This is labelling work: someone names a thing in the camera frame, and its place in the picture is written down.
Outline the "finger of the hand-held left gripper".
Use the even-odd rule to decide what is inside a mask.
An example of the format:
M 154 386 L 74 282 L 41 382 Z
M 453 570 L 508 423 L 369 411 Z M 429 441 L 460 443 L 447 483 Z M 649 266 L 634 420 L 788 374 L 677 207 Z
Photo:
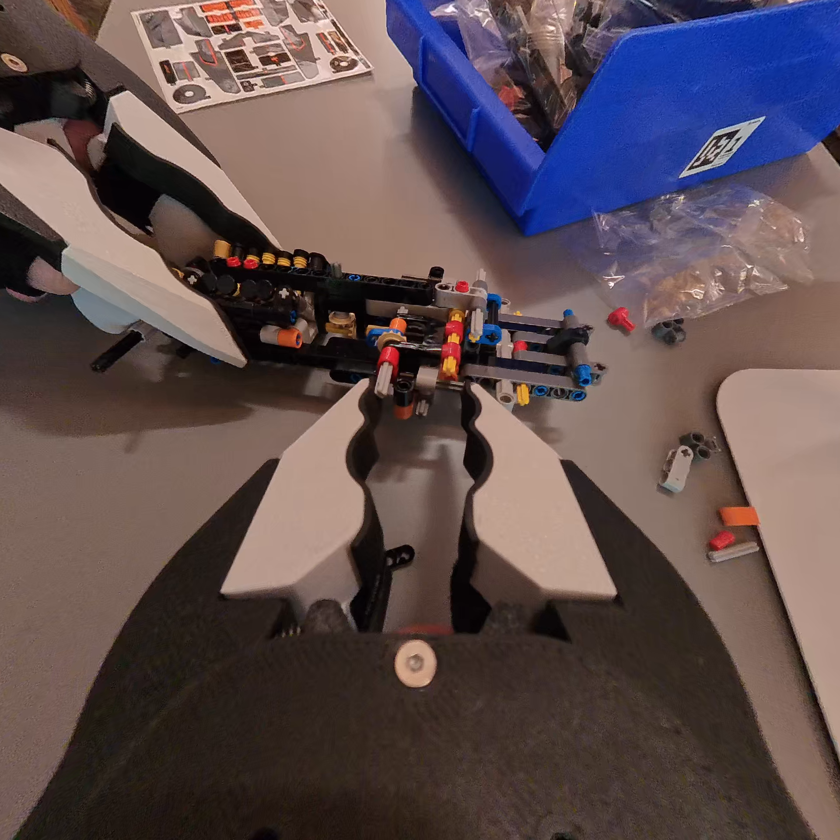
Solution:
M 280 241 L 183 121 L 134 91 L 86 107 L 86 186 L 100 215 L 163 256 L 210 256 L 214 242 Z
M 63 150 L 4 129 L 1 173 L 2 185 L 65 242 L 61 270 L 81 290 L 195 350 L 246 365 L 214 304 L 112 219 Z

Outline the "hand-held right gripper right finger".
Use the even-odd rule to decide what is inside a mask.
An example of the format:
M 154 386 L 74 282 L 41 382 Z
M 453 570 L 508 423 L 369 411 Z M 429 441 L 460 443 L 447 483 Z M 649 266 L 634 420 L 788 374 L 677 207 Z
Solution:
M 554 602 L 614 602 L 559 454 L 479 385 L 461 393 L 461 423 L 472 484 L 451 573 L 455 633 L 479 633 L 498 607 L 529 627 Z

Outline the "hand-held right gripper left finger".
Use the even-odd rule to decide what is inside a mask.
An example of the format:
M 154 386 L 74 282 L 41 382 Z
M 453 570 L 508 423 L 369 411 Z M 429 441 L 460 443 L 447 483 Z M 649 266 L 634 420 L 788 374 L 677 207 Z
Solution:
M 373 384 L 361 381 L 286 449 L 222 596 L 283 598 L 299 620 L 316 602 L 334 601 L 358 630 L 383 629 L 392 572 L 366 485 L 381 413 Z

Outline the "lego car chassis model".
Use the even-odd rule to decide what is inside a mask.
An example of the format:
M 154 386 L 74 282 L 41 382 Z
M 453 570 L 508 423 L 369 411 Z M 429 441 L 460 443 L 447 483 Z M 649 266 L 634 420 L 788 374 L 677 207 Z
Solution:
M 535 398 L 579 403 L 602 382 L 593 327 L 510 310 L 486 273 L 447 281 L 346 272 L 315 251 L 216 238 L 209 258 L 173 269 L 215 306 L 246 362 L 325 371 L 345 385 L 374 382 L 394 415 L 427 415 L 437 390 L 476 383 L 508 410 Z

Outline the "light grey lego connector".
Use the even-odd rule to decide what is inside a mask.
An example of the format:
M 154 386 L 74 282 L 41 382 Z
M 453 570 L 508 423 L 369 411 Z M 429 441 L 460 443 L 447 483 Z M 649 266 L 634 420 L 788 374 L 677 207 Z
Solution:
M 658 487 L 670 494 L 680 493 L 686 486 L 694 456 L 693 449 L 686 445 L 671 449 L 661 469 Z

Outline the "person's left hand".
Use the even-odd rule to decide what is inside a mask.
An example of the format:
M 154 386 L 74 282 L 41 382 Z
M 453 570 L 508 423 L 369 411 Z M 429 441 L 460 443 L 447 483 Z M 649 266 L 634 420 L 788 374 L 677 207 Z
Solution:
M 59 270 L 40 257 L 36 257 L 21 273 L 6 284 L 6 292 L 12 298 L 26 303 L 35 303 L 48 296 L 68 297 L 79 290 Z

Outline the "sticker sheet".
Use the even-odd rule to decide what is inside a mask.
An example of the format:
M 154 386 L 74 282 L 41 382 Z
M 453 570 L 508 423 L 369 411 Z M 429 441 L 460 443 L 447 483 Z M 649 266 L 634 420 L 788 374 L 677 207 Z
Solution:
M 373 71 L 320 1 L 171 2 L 131 16 L 178 114 Z

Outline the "white book stand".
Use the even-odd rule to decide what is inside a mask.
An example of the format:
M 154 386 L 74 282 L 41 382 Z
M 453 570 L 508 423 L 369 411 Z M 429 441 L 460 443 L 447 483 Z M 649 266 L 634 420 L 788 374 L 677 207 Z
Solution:
M 838 753 L 839 372 L 737 371 L 717 414 Z

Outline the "crumpled clear plastic bag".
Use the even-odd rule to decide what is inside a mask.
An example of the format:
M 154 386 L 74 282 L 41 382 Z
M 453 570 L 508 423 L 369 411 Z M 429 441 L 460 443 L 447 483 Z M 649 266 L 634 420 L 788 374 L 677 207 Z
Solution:
M 701 186 L 596 213 L 591 229 L 588 269 L 612 305 L 647 328 L 816 279 L 802 220 L 745 185 Z

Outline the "pile of clear parts bags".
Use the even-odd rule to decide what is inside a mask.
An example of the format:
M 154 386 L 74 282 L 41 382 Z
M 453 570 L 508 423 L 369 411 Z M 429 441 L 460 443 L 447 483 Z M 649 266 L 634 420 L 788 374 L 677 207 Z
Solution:
M 436 14 L 457 24 L 472 67 L 542 151 L 618 39 L 674 21 L 665 4 L 638 1 L 458 1 Z

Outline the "blue plastic bin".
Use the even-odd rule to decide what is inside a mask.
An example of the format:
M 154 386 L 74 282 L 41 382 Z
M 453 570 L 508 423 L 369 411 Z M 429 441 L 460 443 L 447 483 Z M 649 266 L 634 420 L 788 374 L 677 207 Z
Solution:
M 638 28 L 542 151 L 433 2 L 386 2 L 414 80 L 525 235 L 805 154 L 839 122 L 839 2 Z

